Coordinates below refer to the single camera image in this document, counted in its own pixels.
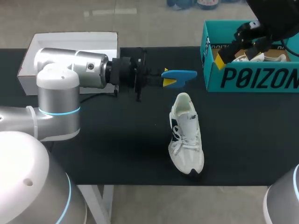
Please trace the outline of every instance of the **shoebox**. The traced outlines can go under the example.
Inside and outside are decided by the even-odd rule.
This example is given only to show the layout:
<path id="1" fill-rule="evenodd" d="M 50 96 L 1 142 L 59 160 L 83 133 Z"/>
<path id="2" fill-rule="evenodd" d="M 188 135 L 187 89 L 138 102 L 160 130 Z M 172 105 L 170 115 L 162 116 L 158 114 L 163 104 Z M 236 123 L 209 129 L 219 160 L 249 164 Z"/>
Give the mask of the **shoebox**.
<path id="1" fill-rule="evenodd" d="M 217 52 L 234 40 L 234 33 L 249 21 L 205 21 L 200 55 L 206 89 L 209 92 L 299 92 L 299 58 L 275 42 L 265 56 L 285 54 L 286 62 L 231 62 L 219 70 Z M 286 45 L 299 52 L 299 35 L 286 39 Z M 235 56 L 241 56 L 241 50 Z"/>
<path id="2" fill-rule="evenodd" d="M 63 32 L 35 34 L 19 69 L 18 79 L 26 95 L 37 95 L 34 58 L 39 49 L 61 48 L 106 54 L 109 60 L 118 56 L 116 32 Z M 104 89 L 80 87 L 80 93 L 114 92 L 114 86 Z"/>

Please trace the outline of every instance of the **white sneaker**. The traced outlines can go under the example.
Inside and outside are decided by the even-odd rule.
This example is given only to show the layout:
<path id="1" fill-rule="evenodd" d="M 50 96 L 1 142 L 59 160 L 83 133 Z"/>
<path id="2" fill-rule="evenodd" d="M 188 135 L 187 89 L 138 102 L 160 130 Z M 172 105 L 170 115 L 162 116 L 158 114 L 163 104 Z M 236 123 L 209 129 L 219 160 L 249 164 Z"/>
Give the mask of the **white sneaker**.
<path id="1" fill-rule="evenodd" d="M 281 54 L 279 57 L 266 57 L 264 53 L 259 54 L 258 56 L 252 58 L 251 62 L 286 62 L 286 56 Z M 248 62 L 246 55 L 241 55 L 236 58 L 234 62 Z"/>
<path id="2" fill-rule="evenodd" d="M 184 174 L 194 173 L 194 171 L 199 174 L 204 167 L 204 153 L 198 116 L 187 93 L 180 93 L 177 96 L 169 119 L 172 140 L 168 151 L 174 165 Z"/>

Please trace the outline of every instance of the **gray floor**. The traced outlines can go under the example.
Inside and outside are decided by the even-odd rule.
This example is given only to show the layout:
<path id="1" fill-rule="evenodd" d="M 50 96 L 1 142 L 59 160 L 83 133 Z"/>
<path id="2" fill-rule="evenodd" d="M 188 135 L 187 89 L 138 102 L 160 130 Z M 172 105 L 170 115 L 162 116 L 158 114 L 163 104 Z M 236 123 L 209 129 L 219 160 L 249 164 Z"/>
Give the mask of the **gray floor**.
<path id="1" fill-rule="evenodd" d="M 245 4 L 175 12 L 166 0 L 0 0 L 0 48 L 35 33 L 118 31 L 120 47 L 199 46 L 204 20 L 252 20 Z M 264 224 L 266 187 L 116 186 L 113 224 Z"/>

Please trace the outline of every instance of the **robotic arm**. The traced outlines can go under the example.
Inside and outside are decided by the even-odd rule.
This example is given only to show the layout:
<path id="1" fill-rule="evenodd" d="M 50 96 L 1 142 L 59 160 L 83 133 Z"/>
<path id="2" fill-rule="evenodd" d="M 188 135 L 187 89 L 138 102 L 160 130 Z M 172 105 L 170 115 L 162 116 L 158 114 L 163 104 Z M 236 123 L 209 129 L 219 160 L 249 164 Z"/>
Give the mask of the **robotic arm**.
<path id="1" fill-rule="evenodd" d="M 104 88 L 107 83 L 134 88 L 137 99 L 146 84 L 162 86 L 161 76 L 150 76 L 145 56 L 132 58 L 44 48 L 34 61 L 38 86 L 38 108 L 0 106 L 0 131 L 19 131 L 40 141 L 67 140 L 80 131 L 79 87 Z"/>
<path id="2" fill-rule="evenodd" d="M 235 54 L 241 49 L 251 60 L 256 55 L 266 52 L 275 41 L 291 54 L 284 43 L 299 32 L 299 1 L 296 0 L 247 0 L 248 5 L 257 17 L 257 21 L 242 24 L 235 33 L 235 40 L 226 48 L 221 49 L 215 59 L 219 69 L 235 60 Z"/>

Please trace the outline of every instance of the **black table surface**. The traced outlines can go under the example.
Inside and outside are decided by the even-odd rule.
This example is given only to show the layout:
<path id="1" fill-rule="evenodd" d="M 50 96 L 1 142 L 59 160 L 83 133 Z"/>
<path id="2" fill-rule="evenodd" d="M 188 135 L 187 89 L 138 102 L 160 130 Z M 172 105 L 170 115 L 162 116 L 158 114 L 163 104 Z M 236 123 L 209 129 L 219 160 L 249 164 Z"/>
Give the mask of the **black table surface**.
<path id="1" fill-rule="evenodd" d="M 139 52 L 122 48 L 121 56 Z M 0 50 L 0 105 L 37 106 L 16 78 L 24 54 Z M 52 149 L 76 184 L 271 185 L 299 162 L 299 94 L 208 93 L 199 47 L 149 48 L 147 62 L 153 72 L 196 70 L 198 77 L 181 90 L 146 87 L 141 103 L 127 90 L 84 102 L 79 135 Z M 204 170 L 193 178 L 168 154 L 169 112 L 182 91 L 198 113 L 205 154 Z"/>

